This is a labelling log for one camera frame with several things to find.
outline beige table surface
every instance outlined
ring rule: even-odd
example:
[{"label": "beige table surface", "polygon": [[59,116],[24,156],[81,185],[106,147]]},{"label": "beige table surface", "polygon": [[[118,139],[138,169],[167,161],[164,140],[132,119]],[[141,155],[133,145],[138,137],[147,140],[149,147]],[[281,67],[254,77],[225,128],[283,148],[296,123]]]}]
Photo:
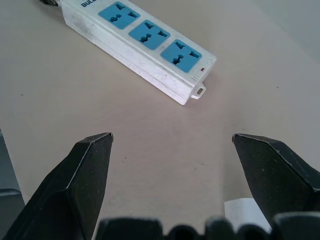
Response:
[{"label": "beige table surface", "polygon": [[100,217],[203,231],[250,197],[232,134],[281,140],[320,170],[320,65],[249,0],[133,0],[217,56],[181,106],[37,0],[0,7],[0,128],[23,197],[81,139],[112,132]]}]

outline power strip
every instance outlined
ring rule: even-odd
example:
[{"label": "power strip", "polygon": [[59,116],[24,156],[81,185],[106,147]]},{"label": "power strip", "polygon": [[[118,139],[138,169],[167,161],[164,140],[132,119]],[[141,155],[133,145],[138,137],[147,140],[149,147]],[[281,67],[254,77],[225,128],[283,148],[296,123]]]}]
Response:
[{"label": "power strip", "polygon": [[216,57],[128,0],[60,0],[65,23],[184,105]]}]

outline electrical outlet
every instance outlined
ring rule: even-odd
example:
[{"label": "electrical outlet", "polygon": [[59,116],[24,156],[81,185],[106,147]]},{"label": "electrical outlet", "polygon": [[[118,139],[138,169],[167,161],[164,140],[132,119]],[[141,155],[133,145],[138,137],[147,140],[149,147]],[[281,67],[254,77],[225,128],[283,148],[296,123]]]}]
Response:
[{"label": "electrical outlet", "polygon": [[155,50],[170,37],[170,33],[148,20],[133,29],[129,35],[151,50]]},{"label": "electrical outlet", "polygon": [[184,42],[176,39],[161,53],[161,57],[188,73],[202,55]]},{"label": "electrical outlet", "polygon": [[217,58],[129,0],[59,0],[59,5],[69,27],[178,103],[205,93],[203,81]]},{"label": "electrical outlet", "polygon": [[119,29],[125,29],[140,17],[140,14],[119,1],[108,6],[106,9],[99,12],[98,15]]}]

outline power strip casing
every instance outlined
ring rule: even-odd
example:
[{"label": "power strip casing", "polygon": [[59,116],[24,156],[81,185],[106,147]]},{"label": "power strip casing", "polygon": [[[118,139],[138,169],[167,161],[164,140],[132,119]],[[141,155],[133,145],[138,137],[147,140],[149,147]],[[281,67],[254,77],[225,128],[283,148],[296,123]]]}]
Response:
[{"label": "power strip casing", "polygon": [[[139,14],[124,29],[119,29],[99,13],[120,2]],[[203,81],[212,70],[216,57],[187,37],[173,30],[128,0],[60,0],[65,23],[93,44],[110,54],[165,94],[184,105],[189,98],[199,99],[205,92]],[[150,21],[169,33],[169,37],[151,50],[129,33],[144,21]],[[161,56],[179,40],[201,54],[189,72],[184,72]]]}]

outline gray object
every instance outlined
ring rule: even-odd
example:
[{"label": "gray object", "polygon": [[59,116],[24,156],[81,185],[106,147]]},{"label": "gray object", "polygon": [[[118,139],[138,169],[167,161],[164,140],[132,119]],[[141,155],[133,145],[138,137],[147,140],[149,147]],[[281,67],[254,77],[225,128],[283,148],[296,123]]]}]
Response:
[{"label": "gray object", "polygon": [[25,203],[0,130],[0,239],[17,218]]}]

